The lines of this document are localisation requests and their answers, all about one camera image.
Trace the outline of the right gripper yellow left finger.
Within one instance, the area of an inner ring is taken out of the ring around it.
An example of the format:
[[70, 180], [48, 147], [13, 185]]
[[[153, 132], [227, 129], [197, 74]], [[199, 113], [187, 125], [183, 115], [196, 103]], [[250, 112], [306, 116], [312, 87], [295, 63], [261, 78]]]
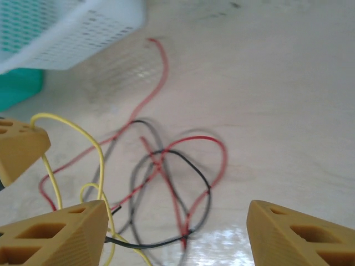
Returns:
[[1, 226], [1, 265], [98, 265], [108, 228], [104, 201]]

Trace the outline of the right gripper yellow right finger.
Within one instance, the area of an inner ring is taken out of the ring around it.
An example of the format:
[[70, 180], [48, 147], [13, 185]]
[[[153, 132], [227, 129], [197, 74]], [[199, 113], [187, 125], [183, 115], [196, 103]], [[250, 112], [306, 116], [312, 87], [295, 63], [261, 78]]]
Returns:
[[253, 200], [247, 232], [255, 265], [354, 265], [354, 230]]

